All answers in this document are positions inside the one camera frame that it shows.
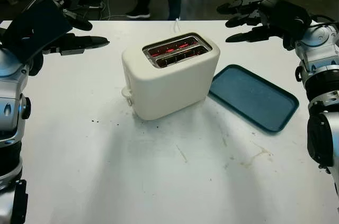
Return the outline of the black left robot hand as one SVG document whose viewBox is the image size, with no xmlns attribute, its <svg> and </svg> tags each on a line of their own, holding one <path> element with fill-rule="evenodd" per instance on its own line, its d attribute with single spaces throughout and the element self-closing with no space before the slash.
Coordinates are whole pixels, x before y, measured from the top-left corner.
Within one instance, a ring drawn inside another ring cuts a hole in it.
<svg viewBox="0 0 339 224">
<path fill-rule="evenodd" d="M 75 55 L 107 46 L 105 37 L 76 36 L 73 28 L 90 31 L 92 24 L 69 11 L 63 1 L 33 0 L 1 33 L 1 47 L 24 63 L 36 55 Z"/>
</svg>

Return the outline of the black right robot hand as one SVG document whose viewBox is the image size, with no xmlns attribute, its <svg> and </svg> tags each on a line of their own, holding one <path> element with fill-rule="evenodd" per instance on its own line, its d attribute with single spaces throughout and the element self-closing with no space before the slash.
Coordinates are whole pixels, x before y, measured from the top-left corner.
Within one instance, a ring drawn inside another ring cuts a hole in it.
<svg viewBox="0 0 339 224">
<path fill-rule="evenodd" d="M 249 25 L 253 28 L 246 33 L 238 33 L 226 42 L 259 42 L 270 37 L 300 40 L 311 25 L 308 12 L 284 0 L 234 0 L 217 7 L 222 15 L 233 15 L 225 26 L 235 28 Z"/>
</svg>

